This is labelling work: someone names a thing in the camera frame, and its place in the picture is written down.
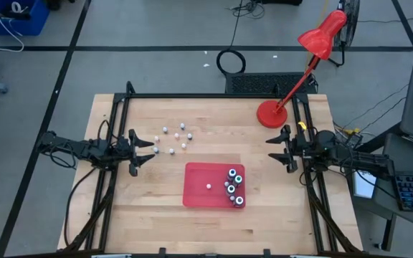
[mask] wire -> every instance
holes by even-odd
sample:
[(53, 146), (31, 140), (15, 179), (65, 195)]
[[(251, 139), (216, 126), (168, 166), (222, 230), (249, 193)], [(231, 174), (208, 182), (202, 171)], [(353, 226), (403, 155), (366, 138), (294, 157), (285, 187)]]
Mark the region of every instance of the wire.
[(367, 20), (367, 21), (358, 21), (358, 22), (377, 22), (377, 23), (390, 23), (390, 22), (401, 22), (401, 20), (390, 20), (390, 21), (375, 21), (375, 20)]
[(391, 108), (389, 108), (385, 113), (383, 113), (381, 116), (379, 116), (377, 119), (375, 119), (373, 122), (369, 123), (368, 125), (366, 125), (365, 128), (363, 128), (363, 130), (367, 129), (369, 126), (373, 125), (375, 122), (377, 122), (378, 120), (380, 120), (382, 117), (384, 117), (388, 112), (390, 112), (391, 110), (393, 110), (402, 100), (405, 100), (406, 97), (401, 98), (400, 100), (398, 100), (398, 102), (396, 102), (396, 104), (394, 104)]
[(318, 134), (318, 129), (315, 126), (312, 126), (310, 129), (314, 130), (314, 135)]
[[(312, 183), (315, 182), (316, 178), (318, 177), (318, 173), (322, 173), (322, 172), (316, 172), (315, 176), (312, 178)], [(300, 176), (299, 176), (299, 183), (303, 186), (307, 186), (307, 184), (302, 183), (302, 176), (305, 175), (305, 171), (303, 171)]]
[(76, 184), (75, 186), (72, 188), (70, 195), (68, 196), (68, 201), (66, 204), (66, 214), (65, 214), (65, 226), (63, 227), (63, 239), (65, 241), (65, 244), (68, 246), (70, 245), (68, 243), (68, 237), (67, 237), (67, 228), (68, 228), (68, 216), (70, 215), (70, 204), (71, 204), (71, 198), (73, 193), (76, 191), (76, 188), (87, 178), (89, 177), (93, 171), (95, 171), (96, 168), (92, 168), (91, 171), (89, 171), (89, 173), (86, 173), (85, 176), (83, 176)]
[[(257, 7), (261, 8), (261, 12), (259, 14), (255, 14)], [(245, 16), (250, 19), (261, 19), (265, 15), (265, 9), (262, 5), (262, 0), (260, 1), (260, 3), (258, 3), (257, 0), (250, 0), (244, 6), (240, 4), (237, 7), (229, 8), (229, 10), (233, 11), (232, 15), (235, 17)], [(247, 11), (247, 13), (240, 14), (240, 11)]]
[(363, 131), (361, 131), (360, 133), (359, 133), (360, 135), (363, 135), (363, 134), (365, 134), (365, 135), (370, 135), (370, 136), (372, 136), (372, 137), (377, 137), (377, 135), (374, 135), (373, 133), (370, 133), (370, 132), (363, 132)]
[(23, 42), (22, 42), (18, 37), (16, 37), (10, 30), (8, 30), (8, 29), (6, 28), (6, 26), (4, 25), (3, 21), (1, 20), (1, 18), (0, 18), (0, 24), (2, 25), (2, 27), (3, 27), (11, 36), (13, 36), (13, 38), (15, 38), (15, 39), (20, 43), (20, 45), (21, 45), (21, 47), (20, 47), (19, 50), (3, 49), (3, 48), (0, 48), (0, 50), (1, 50), (1, 51), (8, 51), (8, 52), (15, 52), (15, 53), (20, 53), (20, 52), (22, 52), (23, 49), (25, 48), (25, 45), (23, 44)]
[(106, 124), (108, 126), (108, 133), (111, 134), (111, 137), (114, 137), (115, 139), (118, 139), (117, 136), (113, 135), (113, 133), (111, 132), (111, 125), (109, 124), (109, 122), (107, 120), (104, 120), (101, 122), (100, 127), (98, 127), (98, 132), (97, 132), (97, 147), (100, 147), (100, 140), (101, 140), (101, 129), (103, 127), (103, 125)]
[(338, 128), (334, 128), (334, 130), (336, 131), (336, 134), (339, 134), (342, 136), (342, 138), (344, 138), (345, 140), (348, 140), (348, 137), (345, 136), (345, 134)]
[(235, 22), (235, 28), (234, 28), (234, 35), (232, 36), (232, 41), (230, 42), (230, 46), (229, 49), (232, 47), (232, 45), (234, 44), (234, 40), (235, 40), (235, 33), (237, 33), (237, 26), (238, 26), (238, 20), (240, 19), (240, 11), (242, 10), (242, 4), (243, 4), (243, 0), (240, 0), (240, 5), (238, 6), (238, 15), (237, 15), (237, 20)]
[(75, 156), (74, 156), (74, 154), (73, 154), (72, 146), (71, 146), (71, 144), (69, 144), (69, 143), (67, 143), (65, 146), (69, 146), (69, 149), (70, 149), (70, 152), (71, 152), (72, 165), (69, 164), (68, 162), (66, 162), (64, 159), (62, 159), (62, 158), (60, 158), (60, 157), (58, 157), (58, 156), (54, 156), (54, 155), (53, 155), (53, 153), (54, 153), (54, 151), (57, 149), (58, 145), (54, 145), (54, 147), (52, 147), (52, 148), (50, 149), (50, 152), (49, 152), (49, 155), (48, 155), (48, 156), (50, 157), (50, 160), (52, 160), (52, 162), (55, 163), (55, 164), (57, 164), (58, 166), (61, 166), (61, 167), (63, 167), (63, 168), (73, 168), (73, 169), (76, 169), (76, 158), (75, 158)]
[(400, 93), (405, 87), (407, 87), (409, 84), (406, 84), (405, 86), (403, 86), (401, 89), (397, 90), (396, 92), (393, 92), (392, 94), (388, 95), (387, 97), (385, 97), (383, 100), (380, 100), (379, 102), (377, 102), (377, 104), (375, 104), (373, 107), (369, 108), (368, 110), (366, 110), (366, 112), (362, 113), (361, 115), (357, 116), (356, 118), (352, 119), (350, 122), (348, 122), (346, 125), (344, 125), (341, 130), (344, 131), (345, 128), (347, 126), (349, 126), (353, 121), (358, 120), (359, 118), (362, 118), (363, 116), (365, 116), (365, 114), (367, 114), (369, 111), (373, 110), (374, 108), (377, 108), (378, 105), (380, 105), (380, 103), (383, 103), (385, 100), (388, 100), (390, 97), (392, 97), (395, 94)]

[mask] red desk lamp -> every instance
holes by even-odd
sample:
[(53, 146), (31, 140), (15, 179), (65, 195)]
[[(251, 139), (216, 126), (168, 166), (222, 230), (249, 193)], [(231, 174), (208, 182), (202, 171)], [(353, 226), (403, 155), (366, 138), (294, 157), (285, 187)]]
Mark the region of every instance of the red desk lamp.
[(333, 11), (317, 28), (310, 30), (299, 36), (298, 41), (314, 56), (308, 65), (302, 78), (280, 101), (264, 101), (257, 109), (257, 119), (268, 128), (278, 128), (282, 126), (288, 118), (285, 104), (294, 95), (296, 90), (302, 85), (307, 76), (315, 69), (320, 59), (327, 60), (333, 48), (333, 38), (346, 23), (347, 17), (343, 11)]

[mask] white cable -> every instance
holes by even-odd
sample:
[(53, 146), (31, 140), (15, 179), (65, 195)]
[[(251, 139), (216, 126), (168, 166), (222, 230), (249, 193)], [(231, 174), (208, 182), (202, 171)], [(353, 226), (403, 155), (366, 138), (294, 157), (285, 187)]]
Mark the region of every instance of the white cable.
[(19, 50), (3, 49), (3, 48), (0, 48), (0, 50), (1, 50), (1, 51), (8, 51), (8, 52), (15, 52), (15, 53), (22, 52), (23, 49), (25, 48), (25, 45), (23, 44), (23, 42), (22, 42), (18, 37), (16, 37), (14, 34), (12, 34), (12, 32), (9, 31), (9, 30), (6, 28), (6, 26), (4, 26), (3, 21), (1, 20), (1, 18), (0, 18), (0, 24), (2, 25), (3, 28), (5, 28), (5, 30), (6, 30), (11, 36), (13, 36), (13, 38), (15, 38), (18, 42), (20, 42), (20, 45), (21, 45), (21, 48), (20, 48)]
[(9, 26), (11, 27), (11, 29), (12, 29), (15, 33), (17, 33), (17, 35), (19, 35), (20, 37), (23, 37), (22, 33), (16, 31), (16, 30), (13, 28), (13, 26), (12, 26), (12, 21), (14, 21), (14, 20), (15, 20), (15, 19), (10, 19), (10, 20), (9, 20)]
[(359, 134), (360, 134), (360, 135), (366, 134), (366, 135), (370, 135), (370, 136), (372, 136), (372, 137), (376, 137), (376, 135), (374, 135), (373, 133), (370, 133), (370, 132), (360, 132)]
[(13, 1), (12, 4), (11, 4), (12, 12), (14, 12), (14, 13), (16, 13), (16, 14), (21, 14), (21, 13), (24, 12), (27, 8), (28, 8), (28, 6), (26, 6), (26, 7), (22, 10), (22, 6), (19, 4), (19, 2)]

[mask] black cable bundle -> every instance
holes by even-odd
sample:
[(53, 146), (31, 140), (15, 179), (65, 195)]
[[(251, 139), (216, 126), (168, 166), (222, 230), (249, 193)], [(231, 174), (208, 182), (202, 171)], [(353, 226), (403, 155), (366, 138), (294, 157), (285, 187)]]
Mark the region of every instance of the black cable bundle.
[(232, 42), (230, 43), (230, 46), (227, 49), (222, 50), (218, 54), (218, 56), (216, 57), (216, 66), (218, 66), (219, 71), (221, 71), (224, 76), (227, 76), (227, 74), (231, 73), (231, 72), (227, 72), (226, 70), (224, 70), (221, 66), (221, 57), (225, 53), (232, 53), (232, 54), (236, 55), (238, 58), (240, 58), (240, 61), (242, 61), (242, 69), (240, 69), (240, 71), (234, 72), (234, 73), (243, 73), (243, 72), (245, 72), (245, 69), (246, 69), (246, 66), (247, 66), (247, 62), (246, 62), (245, 57), (243, 56), (243, 54), (240, 54), (240, 52), (231, 49), (232, 45), (234, 44), (235, 33), (237, 32), (238, 20), (241, 17), (240, 12), (242, 10), (242, 4), (243, 4), (243, 0), (240, 0), (240, 5), (238, 7), (236, 7), (236, 8), (238, 8), (238, 14), (237, 15), (234, 14), (234, 16), (237, 17), (237, 21), (235, 22), (235, 29), (234, 29), (234, 35), (232, 36)]

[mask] black cable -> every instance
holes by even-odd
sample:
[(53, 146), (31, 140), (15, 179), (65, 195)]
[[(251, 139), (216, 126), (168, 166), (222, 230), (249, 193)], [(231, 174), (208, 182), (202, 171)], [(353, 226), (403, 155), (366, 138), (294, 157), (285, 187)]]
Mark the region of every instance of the black cable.
[(236, 55), (238, 58), (240, 58), (240, 61), (242, 61), (242, 69), (240, 69), (240, 71), (235, 72), (235, 73), (243, 73), (245, 72), (246, 66), (247, 66), (247, 62), (245, 60), (245, 57), (243, 56), (243, 54), (240, 54), (238, 51), (232, 50), (232, 45), (234, 44), (234, 40), (235, 40), (235, 34), (237, 33), (237, 26), (238, 26), (238, 21), (240, 19), (240, 11), (242, 10), (242, 4), (243, 4), (243, 0), (240, 0), (240, 5), (239, 5), (239, 9), (238, 9), (238, 15), (237, 15), (237, 20), (235, 22), (235, 28), (234, 28), (234, 34), (232, 36), (232, 41), (230, 42), (230, 46), (225, 49), (222, 50), (216, 57), (216, 66), (218, 67), (219, 71), (222, 72), (222, 74), (224, 76), (227, 76), (227, 74), (231, 73), (231, 72), (227, 72), (226, 70), (224, 70), (221, 66), (221, 57), (223, 54), (225, 53), (231, 53)]
[(44, 154), (44, 152), (40, 152), (40, 153), (41, 153), (42, 155), (49, 156), (49, 157), (50, 157), (50, 160), (51, 160), (53, 163), (57, 164), (58, 166), (61, 166), (61, 167), (63, 167), (63, 168), (73, 168), (73, 169), (76, 169), (77, 161), (76, 161), (76, 158), (75, 158), (74, 154), (72, 153), (72, 152), (73, 152), (72, 146), (71, 146), (69, 143), (67, 143), (65, 146), (68, 146), (69, 149), (70, 149), (72, 164), (69, 164), (69, 163), (66, 162), (63, 158), (60, 158), (59, 156), (53, 155), (53, 153), (57, 150), (58, 145), (52, 146), (52, 148), (50, 149), (49, 154)]
[(365, 114), (367, 114), (369, 111), (373, 110), (374, 108), (377, 108), (377, 106), (384, 102), (385, 100), (388, 100), (390, 97), (392, 97), (395, 94), (400, 93), (405, 87), (407, 87), (409, 84), (406, 84), (405, 86), (403, 86), (401, 89), (397, 90), (396, 92), (393, 92), (392, 94), (388, 95), (387, 97), (385, 97), (383, 100), (380, 100), (379, 102), (377, 102), (377, 104), (375, 104), (373, 107), (369, 108), (368, 110), (366, 110), (366, 112), (362, 113), (361, 115), (359, 115), (358, 117), (352, 119), (350, 122), (348, 122), (346, 125), (344, 125), (342, 127), (342, 131), (345, 130), (345, 128), (347, 126), (349, 126), (353, 121), (358, 120), (359, 118), (362, 118), (363, 116), (365, 116)]
[(377, 22), (377, 23), (390, 23), (390, 22), (401, 22), (401, 20), (390, 20), (390, 21), (375, 21), (375, 20), (367, 20), (367, 21), (358, 21), (358, 22)]
[(375, 119), (372, 123), (369, 123), (368, 125), (366, 125), (365, 128), (363, 128), (364, 131), (365, 129), (367, 129), (369, 126), (373, 125), (375, 122), (377, 122), (378, 120), (380, 120), (382, 117), (384, 117), (388, 112), (390, 112), (391, 110), (393, 110), (402, 100), (405, 100), (406, 97), (401, 98), (400, 100), (398, 100), (398, 102), (396, 102), (396, 104), (394, 104), (391, 108), (389, 108), (385, 113), (383, 113), (381, 116), (379, 116), (377, 119)]
[(310, 129), (314, 130), (314, 135), (318, 134), (318, 129), (315, 126), (312, 126)]
[(111, 126), (109, 124), (109, 122), (107, 120), (104, 120), (101, 122), (100, 127), (98, 127), (98, 132), (97, 132), (97, 147), (100, 147), (100, 140), (101, 140), (101, 129), (103, 127), (103, 125), (106, 124), (108, 126), (108, 133), (111, 134), (111, 137), (114, 137), (115, 139), (117, 139), (117, 136), (113, 135), (113, 132), (111, 132)]
[[(261, 12), (259, 14), (255, 14), (257, 7), (261, 9)], [(230, 10), (233, 11), (232, 15), (235, 17), (245, 16), (250, 19), (261, 19), (265, 15), (265, 9), (264, 9), (264, 6), (262, 5), (262, 0), (260, 1), (260, 3), (258, 3), (257, 0), (250, 0), (244, 6), (240, 5), (240, 6), (231, 8)], [(247, 12), (244, 14), (240, 14), (240, 13), (237, 13), (239, 11), (247, 11)]]
[[(301, 185), (303, 185), (303, 186), (307, 186), (307, 184), (302, 183), (302, 176), (303, 176), (303, 175), (305, 175), (305, 171), (303, 171), (303, 172), (300, 174), (300, 176), (299, 176), (299, 183), (300, 183)], [(312, 178), (312, 183), (315, 182), (315, 180), (317, 179), (317, 177), (318, 177), (318, 172), (315, 172), (315, 176)]]
[(72, 188), (70, 195), (68, 196), (68, 201), (66, 203), (66, 214), (65, 214), (65, 226), (63, 227), (63, 239), (65, 241), (66, 246), (70, 245), (68, 243), (68, 238), (67, 238), (67, 227), (68, 227), (68, 216), (70, 213), (70, 203), (71, 203), (71, 198), (73, 193), (76, 191), (76, 188), (87, 178), (89, 177), (93, 171), (95, 171), (96, 168), (92, 168), (91, 171), (89, 171), (88, 173), (85, 174), (85, 176), (83, 176), (76, 184), (75, 186)]

